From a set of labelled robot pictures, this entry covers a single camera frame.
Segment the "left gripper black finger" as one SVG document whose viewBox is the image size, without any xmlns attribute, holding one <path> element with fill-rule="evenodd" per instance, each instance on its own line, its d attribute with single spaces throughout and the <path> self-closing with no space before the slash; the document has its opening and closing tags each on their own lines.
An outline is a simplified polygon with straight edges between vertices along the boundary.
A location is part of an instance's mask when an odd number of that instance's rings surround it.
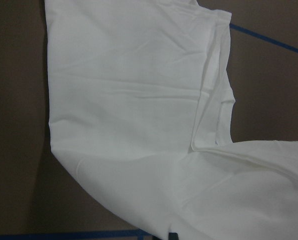
<svg viewBox="0 0 298 240">
<path fill-rule="evenodd" d="M 178 240 L 178 234 L 176 232 L 168 233 L 168 240 Z"/>
</svg>

